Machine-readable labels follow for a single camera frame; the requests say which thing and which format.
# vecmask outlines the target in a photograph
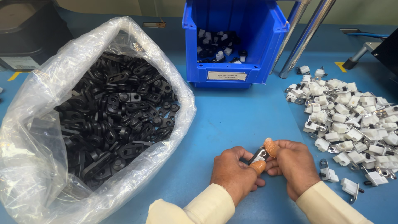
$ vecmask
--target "yellow tape marking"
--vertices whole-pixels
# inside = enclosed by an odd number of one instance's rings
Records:
[[[25,72],[15,72],[7,81],[13,81],[20,73],[25,73]]]
[[[335,62],[335,64],[341,69],[342,72],[347,72],[345,68],[343,68],[344,62]]]

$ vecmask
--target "blue workbench surface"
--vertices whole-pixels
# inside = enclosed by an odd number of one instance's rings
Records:
[[[75,37],[117,16],[79,14],[64,9],[59,12]],[[138,24],[157,20],[152,17],[132,18]],[[145,28],[144,31],[163,49],[181,75],[186,77],[181,18],[164,20],[167,22],[166,29]],[[369,53],[347,73],[342,73],[334,64],[344,62],[366,41],[380,42],[369,37],[345,36],[338,29],[343,27],[375,33],[391,33],[396,29],[393,26],[321,25],[298,64],[308,65],[312,71],[324,66],[329,74],[328,79],[356,82],[359,90],[371,91],[389,102],[398,102],[394,91],[398,84],[389,79],[394,79],[395,76]],[[149,205],[159,198],[184,207],[208,186],[214,156],[236,145],[255,152],[267,137],[304,142],[313,154],[315,163],[326,158],[339,179],[346,177],[354,182],[365,181],[366,178],[361,173],[354,173],[336,164],[332,160],[333,154],[317,150],[313,140],[302,132],[304,121],[308,119],[308,115],[303,112],[304,106],[285,100],[283,90],[292,83],[298,83],[301,76],[291,72],[283,80],[277,73],[303,29],[304,24],[300,24],[293,33],[292,41],[266,85],[253,85],[248,90],[191,87],[196,97],[197,114],[184,140],[148,186],[101,223],[145,223]],[[4,116],[17,88],[27,76],[22,73],[14,81],[7,81],[12,74],[10,71],[0,73],[0,87],[5,89],[0,95],[4,99],[0,104],[0,118]],[[235,215],[228,223],[308,223],[305,215],[288,198],[285,178],[270,177],[267,174],[262,174],[262,177],[267,182],[266,186],[250,193],[236,208]],[[362,185],[365,193],[360,194],[353,204],[355,209],[374,223],[396,223],[394,213],[398,181],[389,181],[390,183],[375,188]],[[326,184],[344,200],[349,199],[339,183]],[[15,223],[3,207],[0,208],[0,215],[2,223]]]

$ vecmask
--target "pile of white parts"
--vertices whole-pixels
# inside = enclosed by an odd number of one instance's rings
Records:
[[[308,66],[300,67],[302,81],[285,92],[287,101],[306,106],[309,118],[303,131],[316,139],[315,146],[336,153],[333,160],[340,165],[361,170],[368,179],[365,185],[376,187],[396,179],[398,106],[371,92],[358,91],[355,83],[323,80],[323,67],[315,71],[315,77],[309,71]],[[333,170],[327,171],[323,180],[339,181]],[[346,178],[341,185],[351,195],[358,192],[359,184]]]

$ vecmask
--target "metal stand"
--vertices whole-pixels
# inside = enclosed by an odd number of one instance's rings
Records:
[[[287,78],[289,72],[296,65],[301,54],[305,50],[305,47],[310,42],[311,38],[318,29],[319,25],[323,22],[323,20],[329,13],[335,1],[336,0],[321,0],[314,14],[312,15],[310,21],[308,22],[306,28],[301,34],[298,42],[296,43],[294,49],[290,53],[290,56],[287,59],[285,65],[283,66],[281,72],[279,73],[279,77],[283,79]]]
[[[292,10],[290,11],[289,17],[287,18],[288,23],[290,24],[290,29],[283,38],[282,44],[279,48],[279,51],[276,55],[274,64],[272,65],[272,69],[269,74],[271,74],[275,68],[275,65],[277,64],[279,58],[281,57],[281,54],[283,50],[286,47],[287,42],[290,39],[290,36],[292,35],[294,29],[296,28],[296,25],[299,23],[301,17],[303,16],[305,9],[307,9],[308,4],[311,2],[311,0],[301,0],[295,2],[293,5]]]
[[[352,69],[356,64],[358,64],[359,59],[366,54],[367,51],[372,52],[376,49],[376,47],[378,47],[381,43],[380,42],[366,42],[363,44],[363,47],[361,47],[361,49],[354,54],[354,56],[350,57],[349,59],[347,59],[347,61],[344,62],[344,64],[342,65],[343,68],[350,70]]]

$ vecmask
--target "hand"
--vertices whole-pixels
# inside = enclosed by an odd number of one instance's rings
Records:
[[[320,180],[314,159],[308,147],[300,142],[277,140],[280,147],[276,158],[268,158],[265,171],[270,176],[284,175],[287,179],[287,194],[296,201],[308,188]]]
[[[224,150],[221,155],[214,158],[210,180],[210,184],[215,183],[226,189],[231,195],[235,207],[250,191],[255,191],[258,186],[265,185],[265,181],[257,177],[255,169],[239,161],[241,157],[250,160],[253,154],[241,146]]]

